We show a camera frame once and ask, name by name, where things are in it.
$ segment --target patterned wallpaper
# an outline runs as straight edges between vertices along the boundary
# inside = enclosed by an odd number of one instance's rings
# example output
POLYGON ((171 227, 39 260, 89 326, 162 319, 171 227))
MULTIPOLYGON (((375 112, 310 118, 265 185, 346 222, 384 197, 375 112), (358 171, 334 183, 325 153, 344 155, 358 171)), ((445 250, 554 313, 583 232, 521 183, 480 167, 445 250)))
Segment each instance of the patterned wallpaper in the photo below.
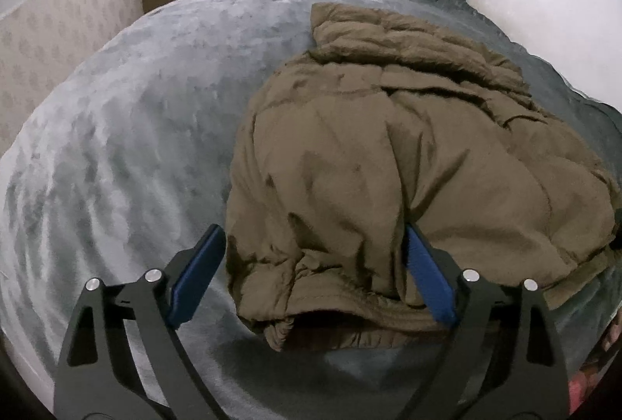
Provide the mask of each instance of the patterned wallpaper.
POLYGON ((141 15, 141 0, 29 0, 0 20, 0 155, 56 85, 141 15))

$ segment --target gray blanket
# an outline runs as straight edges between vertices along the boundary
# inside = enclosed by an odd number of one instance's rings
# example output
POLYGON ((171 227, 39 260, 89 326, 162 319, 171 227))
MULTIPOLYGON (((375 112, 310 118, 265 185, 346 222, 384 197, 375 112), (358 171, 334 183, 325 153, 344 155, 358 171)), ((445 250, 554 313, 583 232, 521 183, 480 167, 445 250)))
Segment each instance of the gray blanket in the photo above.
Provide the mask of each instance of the gray blanket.
MULTIPOLYGON (((622 184, 622 116, 573 92, 462 0, 177 1, 78 67, 0 160, 0 320, 49 376, 86 279, 133 281, 223 224, 238 122, 266 77, 310 47, 320 1, 416 15, 506 55, 622 184)), ((612 268, 556 311, 569 372, 609 322, 621 285, 622 268, 612 268)), ((179 334, 233 419, 391 418, 439 350, 277 354, 238 321, 222 270, 179 334)), ((163 401, 135 349, 150 396, 163 401)))

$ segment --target blue gripper pad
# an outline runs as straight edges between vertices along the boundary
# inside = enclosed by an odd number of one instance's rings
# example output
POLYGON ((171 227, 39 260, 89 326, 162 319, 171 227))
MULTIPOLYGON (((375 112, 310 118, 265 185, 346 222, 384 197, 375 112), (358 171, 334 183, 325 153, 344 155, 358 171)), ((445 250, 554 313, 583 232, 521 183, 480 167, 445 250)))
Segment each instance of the blue gripper pad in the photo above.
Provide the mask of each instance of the blue gripper pad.
POLYGON ((458 322, 454 291, 434 262, 425 243, 410 225, 406 226, 404 253, 406 267, 434 320, 453 327, 458 322))
POLYGON ((167 325, 178 327, 192 320, 207 287, 225 256, 226 235, 219 226, 203 242, 198 243, 194 256, 171 289, 167 325))

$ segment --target brown jacket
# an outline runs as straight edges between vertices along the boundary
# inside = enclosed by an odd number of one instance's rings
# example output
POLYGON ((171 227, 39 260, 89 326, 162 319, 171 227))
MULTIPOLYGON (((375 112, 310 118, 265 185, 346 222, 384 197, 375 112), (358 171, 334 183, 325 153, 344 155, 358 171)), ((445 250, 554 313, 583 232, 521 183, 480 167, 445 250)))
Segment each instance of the brown jacket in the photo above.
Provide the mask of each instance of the brown jacket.
POLYGON ((274 349, 440 334, 406 222, 491 281, 535 279, 552 308, 611 263, 617 184, 518 67, 391 12, 316 4, 311 23, 317 47, 254 96, 231 165, 231 295, 274 349))

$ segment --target metal screw head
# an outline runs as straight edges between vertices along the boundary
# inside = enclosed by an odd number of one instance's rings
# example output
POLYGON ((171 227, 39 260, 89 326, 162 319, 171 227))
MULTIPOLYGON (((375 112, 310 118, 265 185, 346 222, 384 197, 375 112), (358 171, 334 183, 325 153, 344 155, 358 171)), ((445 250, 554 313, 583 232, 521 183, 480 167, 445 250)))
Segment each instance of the metal screw head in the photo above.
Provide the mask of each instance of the metal screw head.
POLYGON ((467 270, 465 269, 462 272, 462 277, 468 282, 475 282, 480 279, 480 273, 478 273, 474 269, 467 269, 467 270))
POLYGON ((530 292, 535 292, 538 289, 538 283, 532 279, 526 279, 522 282, 523 286, 530 292))
POLYGON ((147 271, 147 273, 145 273, 145 279, 149 283, 154 283, 158 281, 161 277, 162 277, 162 271, 160 271, 159 269, 150 270, 150 271, 147 271))
POLYGON ((90 290, 91 292, 97 290, 100 287, 100 280, 97 278, 91 278, 86 282, 86 290, 90 290))

